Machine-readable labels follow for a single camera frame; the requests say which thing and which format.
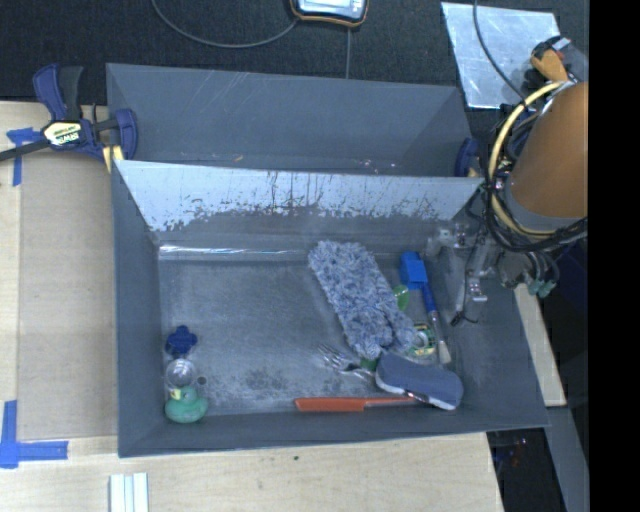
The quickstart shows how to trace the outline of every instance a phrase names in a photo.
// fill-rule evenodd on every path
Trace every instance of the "gray bin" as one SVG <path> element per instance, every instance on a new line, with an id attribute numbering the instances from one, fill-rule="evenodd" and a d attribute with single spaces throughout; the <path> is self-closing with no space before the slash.
<path id="1" fill-rule="evenodd" d="M 136 160 L 112 173 L 120 456 L 546 424 L 513 294 L 495 282 L 487 282 L 482 322 L 448 333 L 465 385 L 456 411 L 309 414 L 293 405 L 301 396 L 381 394 L 322 364 L 320 342 L 346 345 L 306 257 L 320 240 L 357 241 L 399 282 L 400 253 L 421 250 L 479 184 L 451 177 L 456 144 L 468 135 L 455 89 L 120 65 L 108 72 L 110 108 L 133 109 L 140 127 Z M 309 110 L 321 119 L 310 122 Z M 387 122 L 396 116 L 407 122 Z M 301 130 L 310 133 L 298 137 Z M 446 267 L 428 266 L 443 309 Z M 425 318 L 419 297 L 409 313 Z M 181 324 L 199 336 L 192 357 L 210 402 L 207 416 L 186 425 L 163 414 L 163 347 Z"/>

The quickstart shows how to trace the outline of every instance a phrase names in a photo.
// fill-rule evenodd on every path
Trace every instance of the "electronic device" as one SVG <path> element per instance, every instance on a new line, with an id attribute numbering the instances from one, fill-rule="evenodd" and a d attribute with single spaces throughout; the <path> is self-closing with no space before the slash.
<path id="1" fill-rule="evenodd" d="M 290 0 L 291 10 L 305 21 L 328 21 L 357 27 L 367 16 L 369 0 Z"/>

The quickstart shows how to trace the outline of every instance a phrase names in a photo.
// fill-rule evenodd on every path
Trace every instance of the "dark floor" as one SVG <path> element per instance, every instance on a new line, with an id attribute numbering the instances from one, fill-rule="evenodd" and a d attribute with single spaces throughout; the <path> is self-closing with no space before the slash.
<path id="1" fill-rule="evenodd" d="M 264 39 L 292 19 L 289 0 L 157 2 L 176 24 L 219 42 Z M 562 35 L 588 56 L 588 0 L 483 0 L 480 5 L 553 12 Z M 345 74 L 346 32 L 330 24 L 299 23 L 273 44 L 226 50 L 175 33 L 160 21 L 150 0 L 23 0 L 3 3 L 2 10 L 0 99 L 34 100 L 31 77 L 51 62 L 86 68 L 79 91 L 84 104 L 106 104 L 106 62 L 323 77 Z M 350 78 L 459 85 L 440 2 L 372 0 L 367 21 L 353 32 Z M 472 133 L 484 136 L 498 113 L 469 109 L 468 119 Z M 559 290 L 542 301 L 542 308 L 588 460 L 586 365 L 580 359 L 586 349 L 586 312 Z M 507 512 L 564 510 L 542 430 L 492 433 L 489 439 L 496 447 Z"/>

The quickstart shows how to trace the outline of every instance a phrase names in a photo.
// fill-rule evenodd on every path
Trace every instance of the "gray towel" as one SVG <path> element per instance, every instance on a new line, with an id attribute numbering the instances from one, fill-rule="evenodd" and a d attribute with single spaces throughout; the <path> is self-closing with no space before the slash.
<path id="1" fill-rule="evenodd" d="M 309 266 L 360 357 L 377 359 L 382 348 L 406 350 L 414 343 L 413 321 L 398 309 L 391 286 L 361 244 L 319 242 L 309 252 Z"/>

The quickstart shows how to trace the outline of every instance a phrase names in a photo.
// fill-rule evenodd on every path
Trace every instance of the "blue sponge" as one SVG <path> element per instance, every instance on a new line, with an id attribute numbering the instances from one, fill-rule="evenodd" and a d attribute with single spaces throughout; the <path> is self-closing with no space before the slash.
<path id="1" fill-rule="evenodd" d="M 417 393 L 430 404 L 446 410 L 458 407 L 464 393 L 460 377 L 452 371 L 440 366 L 414 363 L 393 353 L 385 353 L 380 357 L 376 383 L 392 393 Z"/>

